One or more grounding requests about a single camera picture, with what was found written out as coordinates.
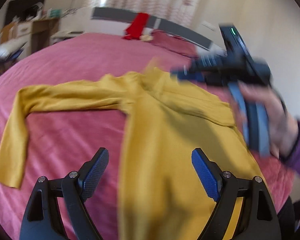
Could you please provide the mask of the right hand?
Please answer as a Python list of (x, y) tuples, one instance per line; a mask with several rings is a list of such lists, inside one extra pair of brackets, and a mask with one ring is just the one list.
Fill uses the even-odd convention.
[(272, 88), (243, 82), (238, 85), (243, 98), (261, 103), (266, 109), (271, 154), (276, 158), (287, 158), (292, 152), (299, 133), (296, 118), (283, 109), (281, 100)]

